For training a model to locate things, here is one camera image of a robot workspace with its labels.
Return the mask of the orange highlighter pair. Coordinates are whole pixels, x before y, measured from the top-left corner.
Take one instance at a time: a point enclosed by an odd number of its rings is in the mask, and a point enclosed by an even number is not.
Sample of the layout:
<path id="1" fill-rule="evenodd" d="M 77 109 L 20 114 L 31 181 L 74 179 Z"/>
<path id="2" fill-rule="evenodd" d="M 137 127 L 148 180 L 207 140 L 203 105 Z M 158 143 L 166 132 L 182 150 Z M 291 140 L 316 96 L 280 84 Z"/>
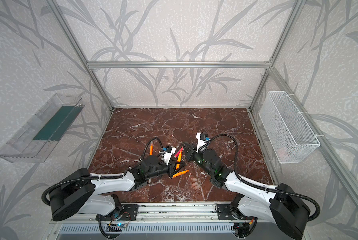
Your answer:
<path id="1" fill-rule="evenodd" d="M 176 170 L 177 169 L 179 169 L 180 168 L 180 162 L 181 162 L 181 160 L 182 160 L 182 152 L 181 152 L 181 154 L 177 157 L 177 162 L 178 162 L 178 164 L 176 164 Z"/>

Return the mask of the pink highlighter pair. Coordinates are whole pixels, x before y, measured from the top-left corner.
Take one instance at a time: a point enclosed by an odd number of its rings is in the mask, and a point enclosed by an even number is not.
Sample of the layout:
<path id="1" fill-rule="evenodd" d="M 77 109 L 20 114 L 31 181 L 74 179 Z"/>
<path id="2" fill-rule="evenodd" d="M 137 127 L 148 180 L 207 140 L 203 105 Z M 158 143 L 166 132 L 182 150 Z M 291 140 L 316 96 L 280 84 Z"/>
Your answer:
<path id="1" fill-rule="evenodd" d="M 177 157 L 181 154 L 182 151 L 183 151 L 183 147 L 181 147 L 181 148 L 178 150 L 178 152 L 174 155 L 174 158 L 177 158 Z"/>

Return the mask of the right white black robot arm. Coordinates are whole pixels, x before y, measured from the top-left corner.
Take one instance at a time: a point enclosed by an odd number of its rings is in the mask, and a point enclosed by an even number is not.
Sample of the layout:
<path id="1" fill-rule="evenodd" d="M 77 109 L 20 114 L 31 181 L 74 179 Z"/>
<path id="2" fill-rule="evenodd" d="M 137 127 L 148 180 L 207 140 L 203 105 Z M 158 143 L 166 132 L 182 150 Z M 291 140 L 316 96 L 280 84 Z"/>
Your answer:
<path id="1" fill-rule="evenodd" d="M 231 203 L 237 219 L 255 217 L 274 223 L 294 240 L 303 237 L 311 210 L 306 196 L 295 193 L 288 185 L 261 184 L 239 176 L 222 163 L 215 150 L 197 152 L 193 144 L 183 143 L 188 161 L 194 161 L 209 176 L 211 183 L 221 189 L 237 193 Z"/>

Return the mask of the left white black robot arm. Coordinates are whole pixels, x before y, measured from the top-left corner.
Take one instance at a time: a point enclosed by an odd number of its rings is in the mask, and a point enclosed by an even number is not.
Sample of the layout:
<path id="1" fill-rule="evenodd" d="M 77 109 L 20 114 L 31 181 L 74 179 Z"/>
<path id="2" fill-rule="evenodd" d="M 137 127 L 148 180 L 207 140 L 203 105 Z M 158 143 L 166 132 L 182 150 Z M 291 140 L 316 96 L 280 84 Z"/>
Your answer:
<path id="1" fill-rule="evenodd" d="M 41 199 L 51 207 L 55 222 L 66 220 L 75 214 L 107 216 L 122 207 L 111 193 L 142 189 L 150 179 L 163 175 L 172 178 L 184 166 L 183 161 L 164 162 L 152 155 L 122 174 L 99 175 L 82 168 L 48 187 Z"/>

